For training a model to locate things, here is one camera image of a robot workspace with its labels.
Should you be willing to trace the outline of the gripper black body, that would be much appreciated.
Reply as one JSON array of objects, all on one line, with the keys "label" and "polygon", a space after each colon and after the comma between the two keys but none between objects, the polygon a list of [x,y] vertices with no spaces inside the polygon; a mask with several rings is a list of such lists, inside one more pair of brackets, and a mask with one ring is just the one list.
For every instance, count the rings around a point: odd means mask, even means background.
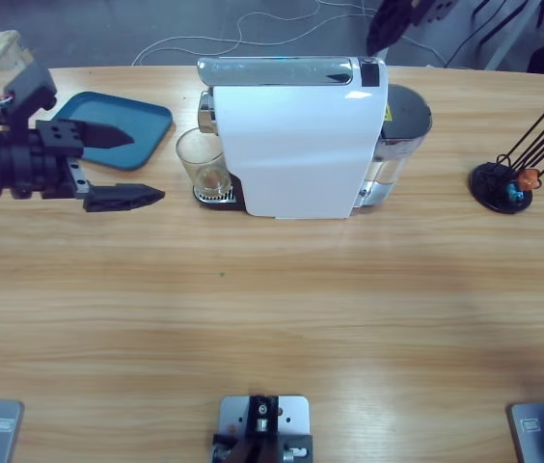
[{"label": "gripper black body", "polygon": [[49,199],[84,199],[90,183],[79,167],[83,124],[38,121],[18,134],[0,130],[0,196],[25,200],[36,192]]},{"label": "gripper black body", "polygon": [[412,0],[410,5],[412,23],[440,21],[451,10],[451,0]]}]

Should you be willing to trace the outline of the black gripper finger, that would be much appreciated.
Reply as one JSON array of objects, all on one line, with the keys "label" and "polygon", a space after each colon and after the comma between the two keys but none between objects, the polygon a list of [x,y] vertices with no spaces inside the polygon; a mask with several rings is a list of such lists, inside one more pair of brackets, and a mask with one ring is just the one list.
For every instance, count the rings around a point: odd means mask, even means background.
[{"label": "black gripper finger", "polygon": [[105,123],[78,123],[78,135],[85,148],[112,149],[134,143],[121,129]]},{"label": "black gripper finger", "polygon": [[86,212],[128,211],[155,204],[164,198],[164,191],[141,183],[91,186],[83,200],[83,208]]},{"label": "black gripper finger", "polygon": [[398,41],[411,22],[409,0],[385,0],[367,32],[367,54],[377,54]]}]

